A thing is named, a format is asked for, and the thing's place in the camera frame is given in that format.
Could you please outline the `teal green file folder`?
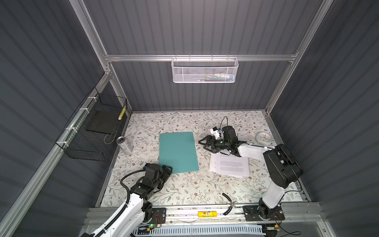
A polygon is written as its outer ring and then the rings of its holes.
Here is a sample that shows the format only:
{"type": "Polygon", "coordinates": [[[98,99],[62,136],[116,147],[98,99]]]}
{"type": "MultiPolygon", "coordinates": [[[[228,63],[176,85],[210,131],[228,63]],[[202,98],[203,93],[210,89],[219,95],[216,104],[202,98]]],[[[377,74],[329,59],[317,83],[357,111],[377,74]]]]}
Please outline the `teal green file folder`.
{"type": "Polygon", "coordinates": [[[160,134],[159,164],[160,166],[171,167],[174,174],[199,171],[193,133],[160,134]]]}

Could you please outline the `printed paper sheet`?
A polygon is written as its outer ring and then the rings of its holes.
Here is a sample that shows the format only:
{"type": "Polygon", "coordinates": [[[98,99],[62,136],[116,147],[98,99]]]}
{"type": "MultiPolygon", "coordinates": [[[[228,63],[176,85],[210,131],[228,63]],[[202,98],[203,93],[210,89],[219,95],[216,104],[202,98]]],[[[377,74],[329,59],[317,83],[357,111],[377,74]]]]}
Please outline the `printed paper sheet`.
{"type": "Polygon", "coordinates": [[[237,178],[250,176],[248,158],[227,156],[221,153],[212,154],[209,167],[210,171],[221,175],[237,178]]]}

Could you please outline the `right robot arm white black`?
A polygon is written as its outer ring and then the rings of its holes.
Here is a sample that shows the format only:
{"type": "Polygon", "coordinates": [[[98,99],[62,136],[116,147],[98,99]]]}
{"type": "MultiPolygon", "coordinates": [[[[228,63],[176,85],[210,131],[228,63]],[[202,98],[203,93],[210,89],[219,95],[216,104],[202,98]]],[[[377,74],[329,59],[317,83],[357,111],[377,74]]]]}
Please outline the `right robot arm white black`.
{"type": "Polygon", "coordinates": [[[284,195],[289,192],[288,187],[304,173],[292,152],[284,144],[268,148],[240,141],[235,129],[229,125],[221,129],[214,127],[210,131],[210,135],[198,142],[206,151],[217,154],[226,150],[229,152],[226,156],[265,161],[271,183],[259,200],[257,213],[262,220],[278,217],[279,205],[284,195]]]}

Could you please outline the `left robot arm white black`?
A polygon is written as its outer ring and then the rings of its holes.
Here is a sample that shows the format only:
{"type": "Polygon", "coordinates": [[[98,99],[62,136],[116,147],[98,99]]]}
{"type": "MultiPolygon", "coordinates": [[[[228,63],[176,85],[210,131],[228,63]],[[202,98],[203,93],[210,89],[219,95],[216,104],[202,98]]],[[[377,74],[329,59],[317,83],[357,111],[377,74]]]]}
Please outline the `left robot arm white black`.
{"type": "Polygon", "coordinates": [[[148,223],[153,216],[153,205],[149,199],[159,192],[168,181],[173,168],[166,165],[147,163],[141,170],[131,172],[121,178],[120,184],[126,190],[122,205],[91,234],[83,237],[129,237],[142,223],[148,223]],[[145,175],[128,188],[123,181],[129,176],[143,172],[145,175]]]}

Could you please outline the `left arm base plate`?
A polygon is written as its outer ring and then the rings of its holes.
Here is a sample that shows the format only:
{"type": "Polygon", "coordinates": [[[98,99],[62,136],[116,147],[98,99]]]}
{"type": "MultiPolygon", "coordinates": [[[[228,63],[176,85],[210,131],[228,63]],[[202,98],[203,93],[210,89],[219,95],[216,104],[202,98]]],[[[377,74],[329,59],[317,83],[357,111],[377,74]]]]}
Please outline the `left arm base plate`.
{"type": "Polygon", "coordinates": [[[165,224],[167,209],[164,207],[154,207],[152,210],[152,215],[148,221],[142,222],[143,224],[165,224]]]}

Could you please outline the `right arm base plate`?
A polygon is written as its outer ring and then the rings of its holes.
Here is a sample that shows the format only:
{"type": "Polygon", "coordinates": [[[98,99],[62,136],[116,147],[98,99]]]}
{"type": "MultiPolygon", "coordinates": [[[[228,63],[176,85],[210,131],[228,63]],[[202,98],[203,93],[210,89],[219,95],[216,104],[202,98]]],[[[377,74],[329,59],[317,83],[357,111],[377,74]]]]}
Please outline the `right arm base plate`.
{"type": "Polygon", "coordinates": [[[283,221],[284,213],[280,206],[269,209],[264,205],[245,205],[242,207],[246,221],[283,221]]]}

